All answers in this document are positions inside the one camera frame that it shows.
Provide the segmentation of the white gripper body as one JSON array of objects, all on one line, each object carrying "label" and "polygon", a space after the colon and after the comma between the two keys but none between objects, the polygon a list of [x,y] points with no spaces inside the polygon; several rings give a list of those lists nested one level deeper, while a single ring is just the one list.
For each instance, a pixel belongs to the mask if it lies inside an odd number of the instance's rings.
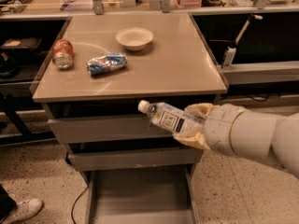
[{"label": "white gripper body", "polygon": [[246,133],[241,120],[245,112],[242,106],[220,105],[206,117],[203,134],[213,151],[226,156],[240,156],[240,142]]}]

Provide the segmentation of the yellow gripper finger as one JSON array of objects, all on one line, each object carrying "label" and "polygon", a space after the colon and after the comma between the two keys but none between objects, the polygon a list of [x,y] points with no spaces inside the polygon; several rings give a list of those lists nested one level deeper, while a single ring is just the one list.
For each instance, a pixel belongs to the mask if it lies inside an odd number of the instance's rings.
[{"label": "yellow gripper finger", "polygon": [[211,103],[199,103],[188,105],[184,111],[195,117],[206,119],[216,108],[217,106]]},{"label": "yellow gripper finger", "polygon": [[198,132],[195,136],[190,137],[182,136],[181,134],[174,134],[173,137],[175,140],[187,147],[210,150],[210,147],[201,132]]}]

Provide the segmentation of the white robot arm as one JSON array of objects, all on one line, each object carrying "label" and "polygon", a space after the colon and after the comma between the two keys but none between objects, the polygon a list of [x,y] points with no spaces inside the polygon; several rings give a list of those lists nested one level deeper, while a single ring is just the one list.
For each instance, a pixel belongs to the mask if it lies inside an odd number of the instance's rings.
[{"label": "white robot arm", "polygon": [[299,178],[299,114],[254,112],[238,105],[189,105],[185,111],[204,119],[196,134],[176,134],[181,144],[256,161]]}]

